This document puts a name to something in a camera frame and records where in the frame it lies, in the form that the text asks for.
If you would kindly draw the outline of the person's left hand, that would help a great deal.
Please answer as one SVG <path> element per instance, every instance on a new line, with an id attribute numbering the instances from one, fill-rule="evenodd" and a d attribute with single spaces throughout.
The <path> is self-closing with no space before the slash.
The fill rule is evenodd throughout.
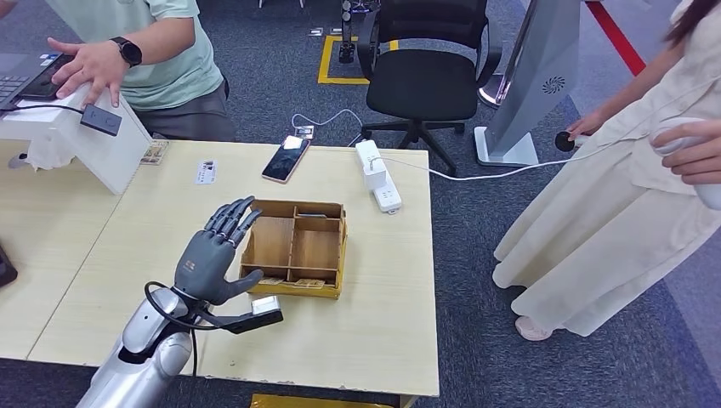
<path id="1" fill-rule="evenodd" d="M 48 45 L 73 60 L 63 65 L 51 82 L 59 86 L 56 96 L 63 99 L 73 94 L 85 83 L 90 84 L 82 104 L 94 104 L 108 89 L 113 107 L 120 105 L 122 80 L 129 64 L 122 58 L 120 48 L 113 41 L 93 43 L 59 42 L 49 37 Z"/>
<path id="2" fill-rule="evenodd" d="M 681 177 L 689 185 L 720 184 L 720 120 L 687 122 L 660 133 L 651 145 L 660 148 L 671 142 L 699 137 L 703 142 L 681 150 L 662 159 L 662 165 Z"/>

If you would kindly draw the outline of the person's right hand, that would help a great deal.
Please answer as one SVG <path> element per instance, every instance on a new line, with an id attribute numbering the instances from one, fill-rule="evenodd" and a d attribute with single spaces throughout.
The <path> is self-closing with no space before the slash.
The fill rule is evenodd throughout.
<path id="1" fill-rule="evenodd" d="M 582 135 L 590 136 L 599 130 L 606 121 L 607 116 L 602 111 L 595 110 L 578 119 L 566 129 L 569 134 L 567 139 L 572 141 Z"/>

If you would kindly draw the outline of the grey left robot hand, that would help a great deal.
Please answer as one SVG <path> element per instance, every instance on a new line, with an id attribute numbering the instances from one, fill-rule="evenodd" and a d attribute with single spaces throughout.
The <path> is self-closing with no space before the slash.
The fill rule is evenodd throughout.
<path id="1" fill-rule="evenodd" d="M 247 212 L 255 197 L 250 195 L 219 207 L 204 228 L 197 231 L 182 253 L 174 274 L 173 286 L 185 295 L 220 306 L 247 292 L 263 278 L 255 269 L 243 278 L 227 281 L 245 234 L 261 215 L 259 209 Z"/>

